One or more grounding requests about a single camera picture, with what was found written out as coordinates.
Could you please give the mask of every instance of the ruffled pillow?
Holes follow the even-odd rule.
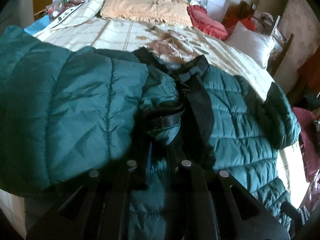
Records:
[[[220,40],[225,40],[228,37],[226,28],[220,22],[212,20],[205,8],[192,5],[187,7],[187,11],[194,27]]]

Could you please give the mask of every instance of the red pillow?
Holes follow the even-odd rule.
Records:
[[[255,32],[257,27],[250,20],[251,17],[252,16],[250,15],[247,18],[240,20],[237,17],[235,17],[233,14],[230,14],[224,26],[225,26],[225,28],[227,28],[229,30],[230,35],[233,33],[238,22],[241,22],[248,30]]]
[[[229,36],[226,28],[220,22],[212,20],[205,8],[199,5],[192,5],[187,7],[187,11],[192,25],[202,32],[220,40],[224,40]]]

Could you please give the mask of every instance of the blue cloth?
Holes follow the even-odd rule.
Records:
[[[42,31],[50,24],[49,15],[43,16],[41,19],[35,21],[33,24],[24,29],[24,31],[30,35],[33,35],[39,31]]]

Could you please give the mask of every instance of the silver screw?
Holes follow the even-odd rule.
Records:
[[[220,171],[219,174],[220,174],[221,177],[224,177],[224,178],[229,177],[229,172],[227,172],[227,171],[225,171],[225,170]]]
[[[96,170],[89,171],[89,176],[91,178],[98,177],[98,175],[99,175],[99,171],[96,171]]]
[[[128,160],[127,165],[129,167],[135,167],[135,166],[137,166],[137,162],[135,160]]]
[[[191,166],[191,161],[183,160],[183,161],[181,162],[181,164],[182,164],[183,166],[185,166],[185,167],[190,167],[190,166]]]

